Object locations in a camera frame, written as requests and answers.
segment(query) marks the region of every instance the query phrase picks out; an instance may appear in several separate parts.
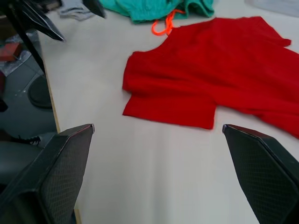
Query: white table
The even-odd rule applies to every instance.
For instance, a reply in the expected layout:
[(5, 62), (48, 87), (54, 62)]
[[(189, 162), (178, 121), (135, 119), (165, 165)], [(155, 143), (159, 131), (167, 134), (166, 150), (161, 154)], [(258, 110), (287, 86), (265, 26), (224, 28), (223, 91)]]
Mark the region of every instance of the white table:
[[(218, 17), (261, 15), (299, 52), (299, 19), (245, 5), (215, 3)], [(299, 160), (299, 140), (253, 116), (217, 108), (211, 131), (122, 116), (128, 56), (158, 46), (151, 23), (133, 25), (108, 12), (86, 21), (49, 17), (67, 42), (40, 35), (60, 130), (94, 123), (78, 197), (83, 224), (257, 224), (238, 183), (221, 127), (225, 123), (275, 137)], [(175, 21), (176, 26), (203, 21)], [(157, 28), (163, 28), (161, 22)]]

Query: floor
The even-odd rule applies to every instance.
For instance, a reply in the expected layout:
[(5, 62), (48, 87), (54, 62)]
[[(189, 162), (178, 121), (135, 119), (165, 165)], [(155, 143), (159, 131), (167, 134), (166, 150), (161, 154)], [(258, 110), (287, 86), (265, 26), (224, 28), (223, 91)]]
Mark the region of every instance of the floor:
[[(41, 51), (39, 43), (35, 47)], [(6, 78), (3, 99), (8, 109), (0, 113), (0, 127), (14, 137), (30, 138), (56, 131), (53, 111), (33, 106), (27, 96), (30, 84), (41, 74), (43, 72), (31, 56)]]

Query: red t-shirt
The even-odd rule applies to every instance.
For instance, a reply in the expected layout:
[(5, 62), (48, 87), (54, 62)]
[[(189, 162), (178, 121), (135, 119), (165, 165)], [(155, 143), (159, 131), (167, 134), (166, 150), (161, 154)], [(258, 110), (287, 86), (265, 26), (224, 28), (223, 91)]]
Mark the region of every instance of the red t-shirt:
[(134, 52), (123, 115), (212, 129), (217, 105), (299, 138), (299, 55), (261, 17), (174, 28), (154, 50)]

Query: clothing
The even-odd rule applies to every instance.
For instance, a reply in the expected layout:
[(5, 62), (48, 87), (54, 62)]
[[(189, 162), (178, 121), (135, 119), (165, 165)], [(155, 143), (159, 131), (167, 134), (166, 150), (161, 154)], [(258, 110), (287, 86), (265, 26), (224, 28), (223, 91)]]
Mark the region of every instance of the clothing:
[(156, 20), (156, 21), (153, 23), (152, 27), (151, 27), (151, 32), (152, 32), (154, 35), (157, 35), (157, 36), (161, 36), (161, 35), (164, 35), (164, 34), (169, 35), (169, 34), (171, 33), (172, 28), (173, 28), (172, 20), (173, 20), (173, 18), (174, 18), (174, 16), (175, 16), (176, 13), (182, 13), (182, 14), (185, 14), (184, 11), (181, 11), (181, 10), (178, 10), (178, 9), (174, 9), (174, 10), (173, 10), (171, 13), (169, 13), (169, 14), (166, 16), (166, 18), (165, 18), (165, 25), (166, 25), (165, 29), (162, 30), (162, 31), (157, 32), (157, 31), (155, 30), (155, 26), (159, 23), (159, 20)]
[(174, 28), (161, 46), (128, 59), (123, 115), (212, 129), (222, 105), (299, 138), (299, 55), (290, 44), (261, 17)]
[(175, 18), (188, 18), (192, 11), (198, 15), (212, 16), (213, 0), (100, 0), (103, 7), (131, 17), (133, 23), (162, 19), (175, 8), (185, 11)]

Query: orange drawstring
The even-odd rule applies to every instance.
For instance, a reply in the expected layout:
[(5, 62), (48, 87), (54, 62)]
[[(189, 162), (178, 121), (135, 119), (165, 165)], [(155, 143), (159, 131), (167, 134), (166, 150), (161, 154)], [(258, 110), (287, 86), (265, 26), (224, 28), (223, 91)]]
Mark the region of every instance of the orange drawstring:
[(178, 10), (178, 9), (174, 9), (171, 13), (169, 13), (165, 19), (165, 24), (166, 24), (166, 28), (165, 30), (161, 31), (161, 32), (157, 32), (155, 31), (155, 26), (158, 24), (159, 20), (156, 20), (154, 22), (154, 24), (152, 25), (151, 27), (151, 32), (154, 34), (154, 35), (157, 35), (157, 36), (161, 36), (163, 34), (167, 34), (169, 35), (172, 28), (173, 28), (173, 24), (172, 24), (172, 20), (174, 18), (174, 15), (175, 13), (182, 13), (182, 14), (185, 14), (186, 12), (182, 11), (182, 10)]

